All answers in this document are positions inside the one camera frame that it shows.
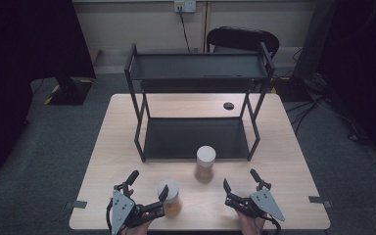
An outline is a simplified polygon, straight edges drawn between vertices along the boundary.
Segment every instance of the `black office chair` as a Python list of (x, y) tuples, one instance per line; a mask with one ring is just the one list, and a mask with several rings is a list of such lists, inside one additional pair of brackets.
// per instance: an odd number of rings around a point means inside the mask
[[(242, 53), (258, 52), (260, 43), (264, 42), (270, 58), (273, 59), (279, 49), (279, 39), (272, 33), (263, 30), (221, 26), (209, 32), (207, 35), (207, 52), (211, 45), (215, 53)], [(255, 90), (258, 81), (254, 82), (252, 90)], [(263, 92), (264, 86), (260, 87), (259, 93)]]

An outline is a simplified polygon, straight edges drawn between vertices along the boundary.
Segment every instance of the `wooden table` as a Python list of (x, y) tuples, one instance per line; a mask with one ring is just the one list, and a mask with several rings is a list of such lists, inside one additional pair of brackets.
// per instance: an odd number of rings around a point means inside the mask
[[(255, 105), (259, 94), (250, 97)], [(155, 116), (224, 117), (239, 112), (243, 99), (244, 94), (150, 94), (149, 105)], [(225, 102), (233, 103), (235, 109), (224, 110)], [(254, 135), (247, 117), (244, 122), (250, 145)], [(261, 140), (252, 160), (217, 160), (212, 181), (203, 184), (194, 177), (195, 160), (142, 163), (133, 142), (137, 119), (130, 95), (114, 95), (77, 197), (78, 201), (87, 202), (87, 206), (73, 210), (70, 227), (108, 229), (105, 214), (113, 187), (138, 169), (139, 177), (131, 186), (135, 190), (132, 199), (137, 204), (156, 202), (157, 185), (164, 179), (174, 179), (179, 184), (181, 213), (174, 218), (155, 219), (151, 230), (239, 230), (237, 213), (224, 204), (222, 182), (227, 178), (234, 194), (247, 197), (256, 188), (250, 175), (250, 169), (254, 168), (263, 180), (272, 184), (273, 197), (286, 217), (280, 222), (282, 229), (327, 229), (330, 221), (323, 205), (309, 202), (309, 196), (319, 194), (277, 95), (265, 96), (257, 123)], [(141, 143), (144, 131), (142, 128)], [(274, 229), (274, 226), (267, 222), (264, 228)]]

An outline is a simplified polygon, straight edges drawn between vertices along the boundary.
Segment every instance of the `wall outlet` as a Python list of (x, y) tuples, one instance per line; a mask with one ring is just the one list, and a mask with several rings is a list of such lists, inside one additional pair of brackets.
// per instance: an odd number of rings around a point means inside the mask
[(185, 7), (185, 1), (183, 1), (183, 0), (173, 2), (173, 11), (174, 12), (177, 12), (177, 13), (179, 11), (184, 12), (184, 10), (185, 10), (184, 7)]
[(195, 0), (185, 0), (185, 7), (184, 7), (184, 12), (186, 13), (195, 13), (197, 10), (197, 3)]
[(173, 11), (178, 13), (179, 9), (183, 13), (195, 13), (197, 10), (196, 0), (177, 0), (173, 2)]

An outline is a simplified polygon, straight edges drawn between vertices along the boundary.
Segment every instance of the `wall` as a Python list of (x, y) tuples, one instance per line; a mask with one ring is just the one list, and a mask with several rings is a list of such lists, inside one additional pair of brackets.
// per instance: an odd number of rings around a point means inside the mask
[[(75, 0), (89, 49), (127, 51), (185, 49), (181, 19), (173, 1)], [(314, 1), (197, 1), (197, 12), (183, 14), (191, 48), (204, 47), (208, 30), (221, 25), (259, 28), (274, 33), (281, 47), (304, 44)]]

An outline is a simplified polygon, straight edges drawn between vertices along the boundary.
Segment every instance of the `chair backrest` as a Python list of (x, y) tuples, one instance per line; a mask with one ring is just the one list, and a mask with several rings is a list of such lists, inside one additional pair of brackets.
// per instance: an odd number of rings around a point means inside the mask
[(272, 33), (250, 28), (221, 26), (211, 30), (207, 35), (207, 52), (210, 51), (211, 45), (214, 46), (214, 52), (218, 52), (220, 48), (258, 51), (261, 42), (264, 42), (273, 59), (279, 49), (279, 39)]

